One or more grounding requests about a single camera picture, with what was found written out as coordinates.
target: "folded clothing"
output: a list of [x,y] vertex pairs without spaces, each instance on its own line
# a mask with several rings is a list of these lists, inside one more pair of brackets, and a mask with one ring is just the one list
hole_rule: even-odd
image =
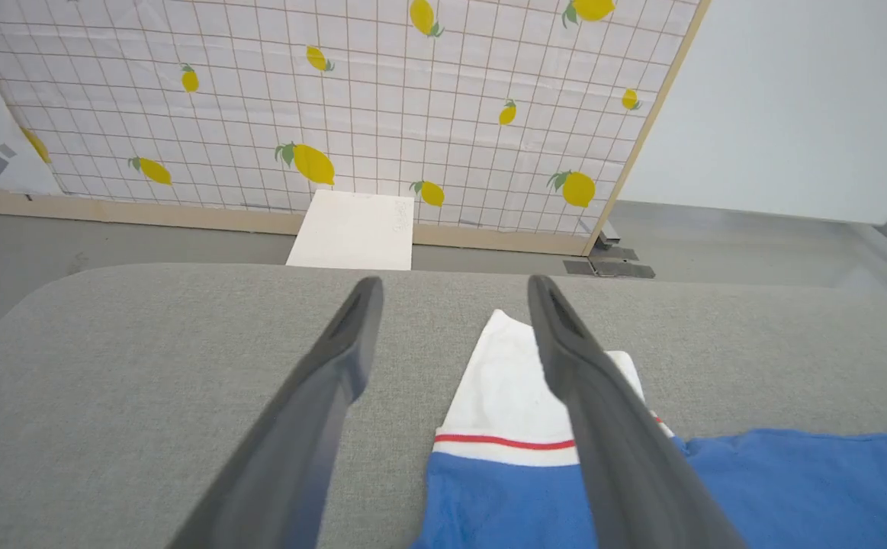
[[[629,355],[608,355],[642,398]],[[757,430],[685,444],[658,423],[751,547],[887,547],[887,435]],[[599,546],[578,463],[534,332],[495,310],[436,431],[413,546]]]

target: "grid patterned cloth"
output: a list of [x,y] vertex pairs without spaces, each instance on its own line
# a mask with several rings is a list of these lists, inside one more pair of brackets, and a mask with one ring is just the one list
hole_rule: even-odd
[[587,236],[697,7],[610,6],[0,0],[0,90],[80,197],[303,212],[310,147],[418,223]]

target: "wooden frame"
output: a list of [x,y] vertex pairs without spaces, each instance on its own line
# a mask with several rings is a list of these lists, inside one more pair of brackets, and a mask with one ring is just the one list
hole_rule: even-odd
[[609,196],[609,201],[606,202],[606,206],[603,208],[603,215],[599,216],[599,221],[596,222],[596,226],[593,228],[593,233],[590,234],[589,240],[587,240],[586,246],[583,247],[581,255],[587,256],[593,252],[593,246],[596,245],[596,240],[599,239],[599,233],[603,231],[603,225],[605,225],[610,212],[613,211],[613,206],[616,204],[616,198],[619,196],[620,191],[623,191],[625,180],[629,177],[629,172],[632,171],[632,166],[636,163],[636,157],[639,156],[639,150],[642,149],[646,136],[649,135],[650,129],[653,127],[653,121],[656,120],[657,114],[660,113],[660,108],[663,107],[664,101],[667,100],[667,93],[670,91],[670,86],[673,86],[673,80],[677,77],[677,73],[680,72],[680,66],[683,64],[684,58],[687,57],[691,42],[694,41],[694,36],[697,35],[697,29],[701,27],[701,21],[704,20],[704,15],[708,13],[708,6],[710,4],[711,0],[701,0],[697,6],[697,11],[694,11],[694,18],[690,21],[690,27],[687,28],[687,34],[684,35],[684,41],[680,44],[680,49],[677,51],[677,55],[673,58],[672,65],[670,65],[670,72],[667,73],[667,77],[657,94],[657,103],[653,105],[650,114],[646,116],[646,122],[643,123],[643,130],[639,132],[639,136],[636,138],[636,143],[632,147],[632,152],[629,153],[629,159],[627,159],[627,163],[623,166],[623,171],[620,173],[619,180],[616,182],[615,187],[613,187],[613,191]]
[[[267,234],[297,234],[300,222],[304,219],[300,214],[94,201],[91,198],[15,194],[10,191],[0,191],[0,214]],[[416,223],[413,226],[413,243],[577,256],[582,254],[586,239],[571,234],[500,233],[496,230],[468,229],[464,226]]]

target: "gray floor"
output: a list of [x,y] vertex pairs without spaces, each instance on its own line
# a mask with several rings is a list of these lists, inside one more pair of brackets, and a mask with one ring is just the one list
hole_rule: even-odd
[[[887,244],[839,223],[620,203],[610,218],[659,281],[782,284],[887,293]],[[293,236],[0,216],[0,317],[88,268],[129,263],[283,265]],[[415,246],[415,271],[564,275],[564,256]],[[603,279],[608,291],[608,279]]]

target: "lemon print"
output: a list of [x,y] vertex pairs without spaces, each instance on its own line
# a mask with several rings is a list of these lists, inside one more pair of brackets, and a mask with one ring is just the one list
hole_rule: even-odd
[[440,185],[429,183],[429,181],[415,181],[414,184],[409,185],[409,188],[415,190],[416,194],[421,194],[423,202],[428,203],[430,206],[439,207],[443,205],[444,195]]
[[133,159],[128,159],[128,165],[140,171],[155,183],[161,183],[162,185],[172,184],[172,176],[169,174],[169,170],[165,170],[165,166],[154,160],[136,156]]
[[623,107],[628,108],[630,111],[636,111],[641,105],[642,103],[636,98],[635,90],[625,91],[625,94],[623,94]]
[[413,27],[426,36],[437,38],[443,34],[440,23],[433,17],[433,7],[426,0],[413,0],[409,4],[409,19],[413,22]]
[[315,48],[315,46],[307,46],[307,62],[321,72],[332,72],[332,70],[335,70],[335,63],[325,60],[324,53],[321,53],[321,50]]
[[291,160],[294,160],[294,166],[297,166],[300,174],[314,183],[335,184],[335,166],[331,166],[331,160],[328,160],[320,150],[303,143],[294,145],[292,142],[278,145],[277,149],[273,149],[273,159],[276,160],[277,156],[281,156],[288,167],[291,165]]
[[36,136],[33,132],[29,131],[22,126],[19,127],[22,130],[22,135],[26,136],[26,139],[29,139],[29,143],[33,146],[33,149],[36,149],[36,153],[39,154],[40,159],[45,163],[50,163],[50,153],[47,152],[47,146],[43,145],[42,140]]
[[586,21],[599,21],[615,9],[613,0],[572,0],[562,11],[562,27],[568,28],[565,20],[579,22],[576,20],[577,14]]
[[572,170],[558,172],[551,176],[548,184],[554,184],[556,191],[561,188],[562,198],[579,208],[589,207],[589,201],[596,195],[596,183],[593,183],[593,180],[582,172],[573,172]]
[[514,104],[514,100],[507,100],[505,109],[501,111],[501,116],[498,117],[498,122],[501,122],[502,126],[506,126],[514,121],[514,115],[516,114],[517,105]]
[[182,87],[190,94],[199,89],[199,77],[186,63],[182,63]]

